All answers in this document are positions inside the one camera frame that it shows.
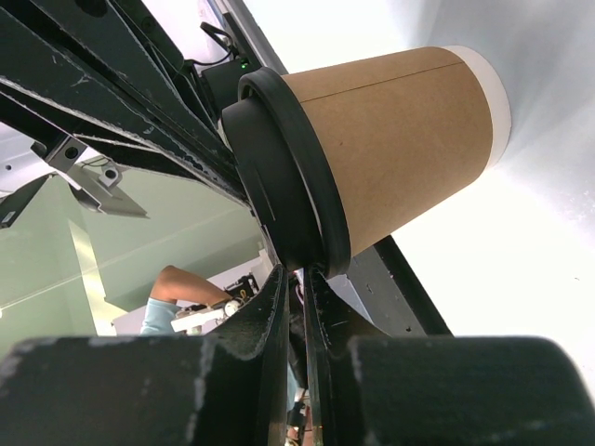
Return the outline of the black plastic cup lid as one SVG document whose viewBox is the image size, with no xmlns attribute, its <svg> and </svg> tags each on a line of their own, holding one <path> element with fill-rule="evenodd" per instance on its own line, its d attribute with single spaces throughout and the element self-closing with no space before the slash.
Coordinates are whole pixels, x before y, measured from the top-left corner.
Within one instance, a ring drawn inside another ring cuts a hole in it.
<svg viewBox="0 0 595 446">
<path fill-rule="evenodd" d="M 221 123 L 262 233 L 289 270 L 347 271 L 350 234 L 332 171 L 311 121 L 283 77 L 241 77 Z"/>
</svg>

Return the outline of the brown paper coffee cup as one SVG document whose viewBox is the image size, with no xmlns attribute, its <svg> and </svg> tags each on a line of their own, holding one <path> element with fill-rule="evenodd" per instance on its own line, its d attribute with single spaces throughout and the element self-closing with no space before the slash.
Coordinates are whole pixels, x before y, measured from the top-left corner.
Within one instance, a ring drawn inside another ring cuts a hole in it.
<svg viewBox="0 0 595 446">
<path fill-rule="evenodd" d="M 508 146 L 506 89 L 466 46 L 426 46 L 284 82 L 322 146 L 353 254 L 466 188 Z"/>
</svg>

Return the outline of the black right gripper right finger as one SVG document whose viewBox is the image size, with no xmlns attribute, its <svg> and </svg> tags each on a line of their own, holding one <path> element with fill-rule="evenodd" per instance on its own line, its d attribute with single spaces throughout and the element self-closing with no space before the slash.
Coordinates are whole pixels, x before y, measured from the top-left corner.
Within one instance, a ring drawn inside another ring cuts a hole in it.
<svg viewBox="0 0 595 446">
<path fill-rule="evenodd" d="M 392 337 L 304 275 L 317 445 L 590 445 L 594 408 L 540 337 Z"/>
</svg>

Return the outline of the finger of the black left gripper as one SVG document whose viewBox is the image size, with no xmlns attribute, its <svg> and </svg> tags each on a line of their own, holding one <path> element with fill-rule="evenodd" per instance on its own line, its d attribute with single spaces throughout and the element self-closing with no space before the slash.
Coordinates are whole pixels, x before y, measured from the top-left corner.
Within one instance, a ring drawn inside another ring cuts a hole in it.
<svg viewBox="0 0 595 446">
<path fill-rule="evenodd" d="M 244 206 L 248 199 L 230 152 L 216 140 L 213 144 L 178 135 L 156 118 L 94 79 L 81 75 L 73 86 L 45 82 L 47 92 L 34 91 L 1 79 L 1 93 L 28 114 L 28 120 L 51 126 L 100 153 L 123 155 L 130 161 L 134 151 L 160 153 L 192 178 Z"/>
<path fill-rule="evenodd" d="M 109 87 L 180 136 L 203 144 L 218 139 L 224 145 L 191 64 L 140 1 L 2 3 L 1 79 L 47 92 L 45 82 L 73 86 L 81 75 Z M 50 149 L 70 137 L 28 116 L 1 93 L 4 125 Z M 125 167 L 202 182 L 160 153 L 134 151 L 130 161 L 98 153 Z"/>
</svg>

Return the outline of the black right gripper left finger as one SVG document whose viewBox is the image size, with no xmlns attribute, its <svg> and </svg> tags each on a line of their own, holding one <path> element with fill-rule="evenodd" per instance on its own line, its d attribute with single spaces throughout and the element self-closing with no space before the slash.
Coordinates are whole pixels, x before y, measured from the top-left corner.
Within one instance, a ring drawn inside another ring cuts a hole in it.
<svg viewBox="0 0 595 446">
<path fill-rule="evenodd" d="M 203 335 L 46 337 L 1 363 L 5 445 L 281 445 L 288 274 Z"/>
</svg>

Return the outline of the person forearm in background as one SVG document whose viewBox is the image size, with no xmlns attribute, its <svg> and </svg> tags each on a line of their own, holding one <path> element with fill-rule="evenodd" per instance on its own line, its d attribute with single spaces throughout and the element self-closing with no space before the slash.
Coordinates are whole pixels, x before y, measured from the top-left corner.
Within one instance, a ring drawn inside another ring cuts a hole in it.
<svg viewBox="0 0 595 446">
<path fill-rule="evenodd" d="M 167 266 L 159 272 L 152 286 L 150 298 L 168 304 L 184 301 L 212 307 L 231 297 L 199 275 Z"/>
</svg>

